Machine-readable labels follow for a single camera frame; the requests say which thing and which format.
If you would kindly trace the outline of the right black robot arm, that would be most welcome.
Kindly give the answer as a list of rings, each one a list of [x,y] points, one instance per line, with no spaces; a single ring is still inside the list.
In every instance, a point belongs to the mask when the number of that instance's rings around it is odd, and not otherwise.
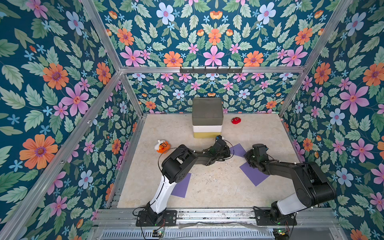
[[[255,144],[245,153],[250,167],[269,176],[279,176],[292,180],[295,192],[271,204],[270,216],[275,221],[334,200],[335,188],[316,163],[288,163],[270,159],[267,146]]]

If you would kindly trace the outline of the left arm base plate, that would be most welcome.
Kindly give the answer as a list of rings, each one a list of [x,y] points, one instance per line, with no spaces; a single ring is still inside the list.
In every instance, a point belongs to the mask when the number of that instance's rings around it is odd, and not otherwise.
[[[139,211],[136,227],[173,227],[177,222],[177,211],[165,210],[160,214],[149,210]]]

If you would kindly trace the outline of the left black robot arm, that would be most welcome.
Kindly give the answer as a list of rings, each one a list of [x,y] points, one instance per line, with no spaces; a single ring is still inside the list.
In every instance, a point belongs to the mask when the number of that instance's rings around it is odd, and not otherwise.
[[[211,166],[231,158],[228,142],[220,135],[216,136],[213,146],[202,151],[192,150],[185,145],[180,145],[173,150],[160,165],[162,174],[160,185],[153,199],[145,207],[154,222],[166,211],[175,186],[184,180],[195,165]]]

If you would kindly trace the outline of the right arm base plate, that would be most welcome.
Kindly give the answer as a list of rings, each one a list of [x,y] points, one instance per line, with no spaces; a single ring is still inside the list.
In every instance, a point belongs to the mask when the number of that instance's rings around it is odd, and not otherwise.
[[[278,209],[271,208],[269,210],[253,206],[256,223],[258,226],[296,226],[296,215],[282,215]]]

